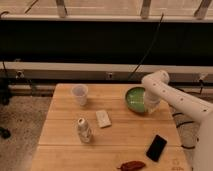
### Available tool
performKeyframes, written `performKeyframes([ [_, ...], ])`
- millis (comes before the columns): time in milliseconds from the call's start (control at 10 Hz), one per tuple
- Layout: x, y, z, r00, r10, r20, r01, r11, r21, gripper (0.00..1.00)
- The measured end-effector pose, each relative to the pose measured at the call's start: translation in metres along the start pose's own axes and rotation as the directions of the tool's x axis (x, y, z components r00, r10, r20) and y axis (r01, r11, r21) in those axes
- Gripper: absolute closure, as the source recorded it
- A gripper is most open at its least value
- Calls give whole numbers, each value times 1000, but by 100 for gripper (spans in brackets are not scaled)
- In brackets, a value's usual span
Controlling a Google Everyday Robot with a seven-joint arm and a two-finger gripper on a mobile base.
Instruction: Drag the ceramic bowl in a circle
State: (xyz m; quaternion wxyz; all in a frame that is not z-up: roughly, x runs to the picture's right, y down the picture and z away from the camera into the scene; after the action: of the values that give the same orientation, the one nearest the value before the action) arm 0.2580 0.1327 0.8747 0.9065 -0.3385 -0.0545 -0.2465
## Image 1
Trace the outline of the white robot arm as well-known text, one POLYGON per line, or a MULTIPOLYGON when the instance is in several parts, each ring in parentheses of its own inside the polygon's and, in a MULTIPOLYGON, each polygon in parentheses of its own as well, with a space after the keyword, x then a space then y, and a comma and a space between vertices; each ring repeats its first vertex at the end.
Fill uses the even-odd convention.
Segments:
POLYGON ((141 80, 145 110, 152 113, 164 100, 200 124, 194 152, 193 171, 213 171, 213 103, 168 85, 169 74, 159 70, 141 80))

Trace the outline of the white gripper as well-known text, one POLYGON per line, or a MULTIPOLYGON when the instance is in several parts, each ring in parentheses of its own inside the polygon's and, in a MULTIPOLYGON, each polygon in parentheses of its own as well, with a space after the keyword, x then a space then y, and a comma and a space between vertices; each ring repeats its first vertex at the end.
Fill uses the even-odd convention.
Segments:
POLYGON ((160 98, 151 93, 150 91, 146 90, 144 93, 144 105, 145 109, 149 114, 153 113, 160 104, 160 98))

